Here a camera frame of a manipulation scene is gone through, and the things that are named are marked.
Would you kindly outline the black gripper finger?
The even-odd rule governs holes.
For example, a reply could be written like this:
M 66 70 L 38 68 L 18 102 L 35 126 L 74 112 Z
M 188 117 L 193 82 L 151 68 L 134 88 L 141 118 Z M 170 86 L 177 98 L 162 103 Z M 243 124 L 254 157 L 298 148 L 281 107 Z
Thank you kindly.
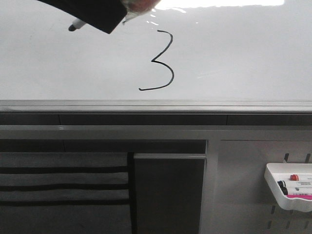
M 127 15 L 119 0 L 42 0 L 96 29 L 110 34 Z

